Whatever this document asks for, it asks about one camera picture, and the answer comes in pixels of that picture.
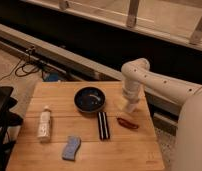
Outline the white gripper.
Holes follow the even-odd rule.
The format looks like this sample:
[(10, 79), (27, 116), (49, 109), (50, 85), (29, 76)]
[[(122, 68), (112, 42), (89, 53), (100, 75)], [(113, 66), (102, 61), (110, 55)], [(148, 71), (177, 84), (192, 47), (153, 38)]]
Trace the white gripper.
[[(137, 101), (139, 99), (140, 87), (136, 86), (132, 90), (127, 87), (123, 88), (123, 96), (129, 101)], [(124, 110), (126, 106), (126, 99), (121, 97), (115, 101), (115, 105), (119, 110)]]

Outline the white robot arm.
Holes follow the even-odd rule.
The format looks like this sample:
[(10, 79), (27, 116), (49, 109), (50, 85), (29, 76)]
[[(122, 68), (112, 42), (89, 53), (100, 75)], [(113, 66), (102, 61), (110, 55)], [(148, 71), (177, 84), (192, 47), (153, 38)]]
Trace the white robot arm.
[(142, 85), (181, 106), (171, 171), (202, 171), (202, 85), (150, 71), (145, 58), (121, 67), (124, 110), (132, 113)]

